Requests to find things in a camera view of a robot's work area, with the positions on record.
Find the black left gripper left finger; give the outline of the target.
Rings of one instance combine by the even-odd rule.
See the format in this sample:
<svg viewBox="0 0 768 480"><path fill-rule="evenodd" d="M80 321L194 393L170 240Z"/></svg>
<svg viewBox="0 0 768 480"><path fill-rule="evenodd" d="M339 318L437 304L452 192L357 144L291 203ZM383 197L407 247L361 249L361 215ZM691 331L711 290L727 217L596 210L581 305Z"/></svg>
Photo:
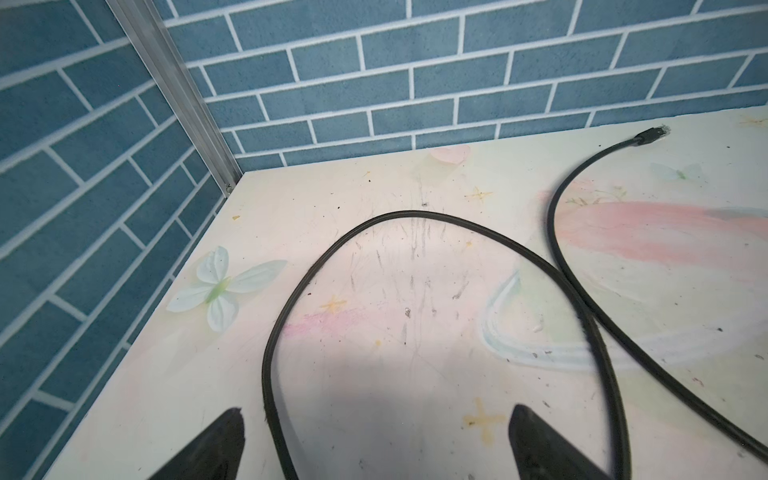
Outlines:
<svg viewBox="0 0 768 480"><path fill-rule="evenodd" d="M245 441L241 409L227 409L150 479L234 480Z"/></svg>

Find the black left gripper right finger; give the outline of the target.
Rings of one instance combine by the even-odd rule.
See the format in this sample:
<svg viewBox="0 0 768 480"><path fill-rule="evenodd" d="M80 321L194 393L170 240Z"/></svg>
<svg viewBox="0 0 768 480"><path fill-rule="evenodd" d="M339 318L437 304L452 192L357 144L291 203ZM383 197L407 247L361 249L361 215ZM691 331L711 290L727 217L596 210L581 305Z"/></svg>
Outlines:
<svg viewBox="0 0 768 480"><path fill-rule="evenodd" d="M516 404L508 436L519 477L523 480L609 479L531 408Z"/></svg>

